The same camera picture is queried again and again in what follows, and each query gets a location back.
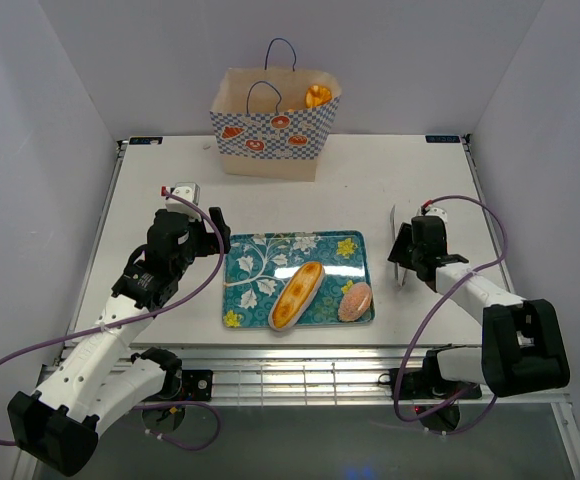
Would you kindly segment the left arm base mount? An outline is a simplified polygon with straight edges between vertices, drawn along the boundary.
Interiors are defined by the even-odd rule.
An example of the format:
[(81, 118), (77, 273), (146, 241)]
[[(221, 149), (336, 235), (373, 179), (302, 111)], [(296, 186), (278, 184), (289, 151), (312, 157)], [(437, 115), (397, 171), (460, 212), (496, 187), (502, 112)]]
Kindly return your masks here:
[(207, 369), (183, 370), (178, 400), (208, 402), (212, 399), (214, 372)]

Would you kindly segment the metal tongs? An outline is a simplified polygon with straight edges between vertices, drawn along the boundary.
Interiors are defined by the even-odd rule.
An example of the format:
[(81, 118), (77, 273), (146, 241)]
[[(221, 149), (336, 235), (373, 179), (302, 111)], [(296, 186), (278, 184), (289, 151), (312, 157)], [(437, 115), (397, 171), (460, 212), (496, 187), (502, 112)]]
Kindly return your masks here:
[[(391, 224), (391, 229), (392, 229), (392, 242), (393, 242), (393, 244), (396, 244), (396, 240), (397, 240), (399, 231), (401, 229), (401, 225), (403, 223), (409, 223), (409, 222), (410, 222), (410, 216), (407, 215), (407, 212), (404, 211), (403, 209), (401, 209), (400, 207), (398, 207), (396, 204), (394, 204), (392, 206), (391, 211), (390, 211), (390, 224)], [(396, 287), (398, 289), (401, 289), (406, 283), (408, 270), (403, 268), (397, 262), (394, 262), (393, 266), (394, 266), (394, 277), (395, 277)]]

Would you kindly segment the checkered paper bag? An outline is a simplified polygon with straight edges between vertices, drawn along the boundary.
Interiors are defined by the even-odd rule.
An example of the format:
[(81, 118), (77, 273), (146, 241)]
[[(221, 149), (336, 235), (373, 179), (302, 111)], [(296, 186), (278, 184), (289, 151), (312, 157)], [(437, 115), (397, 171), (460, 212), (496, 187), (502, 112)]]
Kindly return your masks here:
[[(311, 182), (330, 135), (342, 88), (331, 74), (269, 63), (257, 68), (230, 68), (210, 108), (210, 119), (225, 173)], [(306, 108), (304, 96), (314, 84), (327, 86), (332, 100)]]

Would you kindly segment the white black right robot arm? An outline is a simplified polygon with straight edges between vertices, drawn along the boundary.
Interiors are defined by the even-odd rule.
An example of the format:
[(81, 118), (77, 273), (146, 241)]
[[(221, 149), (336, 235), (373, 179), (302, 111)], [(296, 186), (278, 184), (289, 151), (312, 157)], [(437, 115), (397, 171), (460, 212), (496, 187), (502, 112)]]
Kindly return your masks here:
[(427, 351), (421, 369), (406, 374), (401, 393), (449, 397), (477, 384), (509, 397), (568, 385), (570, 368), (554, 306), (500, 288), (465, 257), (449, 253), (443, 218), (425, 214), (402, 223), (388, 260), (414, 272), (442, 302), (452, 301), (481, 327), (479, 346)]

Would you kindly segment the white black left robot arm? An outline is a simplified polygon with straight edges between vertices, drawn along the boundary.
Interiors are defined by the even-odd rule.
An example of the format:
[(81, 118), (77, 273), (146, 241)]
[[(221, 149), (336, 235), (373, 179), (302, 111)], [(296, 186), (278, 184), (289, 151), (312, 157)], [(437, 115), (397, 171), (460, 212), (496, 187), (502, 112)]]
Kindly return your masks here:
[[(210, 228), (204, 222), (211, 221)], [(175, 397), (182, 387), (181, 361), (151, 347), (123, 374), (109, 374), (134, 339), (178, 290), (198, 258), (224, 256), (231, 229), (220, 208), (207, 217), (174, 204), (155, 213), (144, 244), (129, 256), (94, 330), (35, 390), (18, 392), (7, 413), (14, 442), (65, 476), (77, 474), (93, 456), (103, 433), (142, 401)]]

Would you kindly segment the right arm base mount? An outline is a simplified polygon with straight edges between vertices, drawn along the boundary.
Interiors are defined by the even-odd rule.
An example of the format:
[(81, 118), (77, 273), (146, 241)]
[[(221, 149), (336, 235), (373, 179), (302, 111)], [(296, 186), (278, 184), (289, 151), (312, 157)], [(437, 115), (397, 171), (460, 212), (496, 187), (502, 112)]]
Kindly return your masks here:
[(461, 399), (476, 400), (482, 397), (479, 385), (444, 379), (429, 380), (422, 370), (405, 373), (399, 392), (400, 400), (445, 400), (464, 391)]

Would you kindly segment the twisted bread stick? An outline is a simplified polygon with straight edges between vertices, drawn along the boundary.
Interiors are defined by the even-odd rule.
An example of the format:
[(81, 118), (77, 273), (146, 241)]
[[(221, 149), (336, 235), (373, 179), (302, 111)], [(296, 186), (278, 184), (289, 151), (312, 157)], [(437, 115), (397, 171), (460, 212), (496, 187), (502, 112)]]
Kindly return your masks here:
[(304, 96), (306, 108), (316, 108), (332, 100), (331, 90), (324, 85), (311, 85)]

